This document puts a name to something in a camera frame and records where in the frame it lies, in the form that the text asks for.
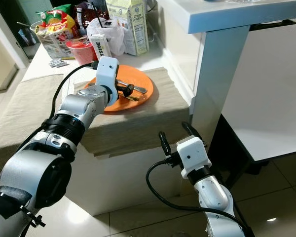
red container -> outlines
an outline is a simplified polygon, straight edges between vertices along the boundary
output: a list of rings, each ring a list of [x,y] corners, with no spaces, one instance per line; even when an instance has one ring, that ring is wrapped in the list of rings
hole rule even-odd
[[[80,41],[70,40],[66,42],[66,46],[73,53],[74,58],[80,65],[91,63],[91,61],[97,61],[97,55],[95,54],[92,43],[83,43]]]

